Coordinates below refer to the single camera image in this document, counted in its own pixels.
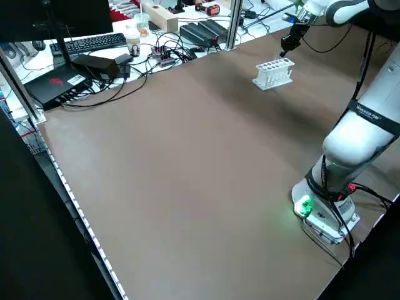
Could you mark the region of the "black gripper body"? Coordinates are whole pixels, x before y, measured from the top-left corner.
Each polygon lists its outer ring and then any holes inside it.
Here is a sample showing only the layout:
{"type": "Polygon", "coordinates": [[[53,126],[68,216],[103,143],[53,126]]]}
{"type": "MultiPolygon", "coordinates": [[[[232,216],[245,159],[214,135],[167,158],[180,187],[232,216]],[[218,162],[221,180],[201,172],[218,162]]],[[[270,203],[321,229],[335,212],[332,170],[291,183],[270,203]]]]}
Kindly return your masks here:
{"type": "Polygon", "coordinates": [[[292,39],[301,39],[307,33],[309,28],[310,28],[309,24],[295,23],[291,27],[291,30],[289,32],[289,36],[292,39]]]}

